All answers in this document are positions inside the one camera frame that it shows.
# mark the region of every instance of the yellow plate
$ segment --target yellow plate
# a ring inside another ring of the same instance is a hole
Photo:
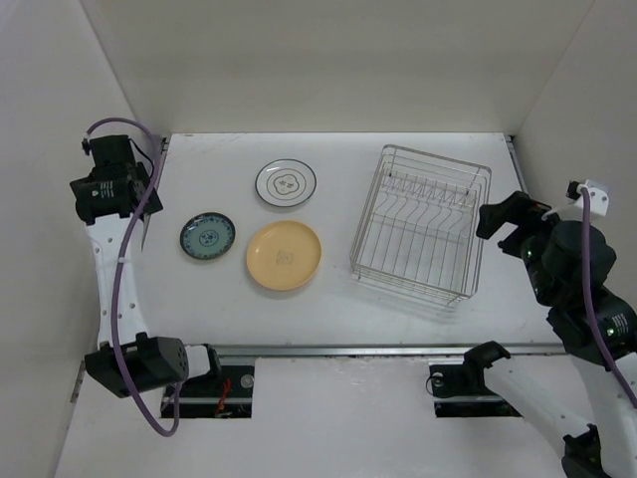
[[[273,222],[248,246],[248,270],[264,287],[290,291],[309,281],[320,263],[319,237],[297,221]]]

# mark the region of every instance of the white table surface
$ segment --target white table surface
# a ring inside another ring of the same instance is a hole
[[[476,296],[452,308],[396,298],[359,284],[349,250],[380,151],[388,143],[486,165],[493,171],[491,202],[520,189],[498,133],[176,134],[159,195],[164,210],[150,222],[139,290],[155,335],[214,345],[366,345],[555,343],[522,261],[505,256],[498,237],[485,243]],[[265,204],[255,177],[268,162],[295,158],[316,172],[314,196],[294,210]],[[192,216],[229,216],[237,238],[212,262],[188,258],[179,233]],[[323,259],[306,287],[274,293],[249,276],[251,237],[284,219],[318,233]]]
[[[516,359],[590,416],[568,358]],[[563,478],[521,418],[435,418],[427,375],[421,358],[261,359],[253,418],[182,420],[168,439],[87,377],[56,478]]]

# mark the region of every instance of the blue-green plate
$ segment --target blue-green plate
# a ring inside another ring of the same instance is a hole
[[[218,212],[199,214],[183,226],[179,243],[194,259],[209,261],[223,256],[235,242],[235,225]]]

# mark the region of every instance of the plate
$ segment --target plate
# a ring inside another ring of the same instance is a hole
[[[317,177],[304,162],[278,159],[259,171],[255,187],[259,197],[268,204],[293,207],[312,197],[317,188]]]
[[[313,277],[321,254],[319,237],[310,226],[280,221],[255,234],[246,260],[250,274],[263,287],[290,291]]]
[[[235,242],[235,225],[218,212],[204,212],[186,222],[179,243],[194,259],[207,261],[223,256]]]

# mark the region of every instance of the dish rack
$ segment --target dish rack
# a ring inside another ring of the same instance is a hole
[[[353,273],[448,304],[473,296],[483,248],[478,209],[490,184],[488,167],[387,145],[351,248]]]

